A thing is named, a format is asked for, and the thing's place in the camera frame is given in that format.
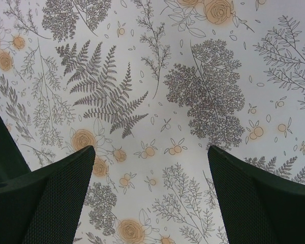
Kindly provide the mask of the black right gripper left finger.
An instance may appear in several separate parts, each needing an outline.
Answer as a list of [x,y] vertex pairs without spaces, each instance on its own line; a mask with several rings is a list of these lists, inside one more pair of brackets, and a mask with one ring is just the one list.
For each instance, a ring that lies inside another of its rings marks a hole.
[[72,243],[95,157],[87,146],[0,182],[0,243]]

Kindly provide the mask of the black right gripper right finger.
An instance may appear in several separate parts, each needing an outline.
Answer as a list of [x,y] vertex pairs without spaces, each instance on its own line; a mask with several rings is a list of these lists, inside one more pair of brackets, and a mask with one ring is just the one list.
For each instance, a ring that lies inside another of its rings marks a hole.
[[305,243],[305,185],[217,146],[208,162],[229,243]]

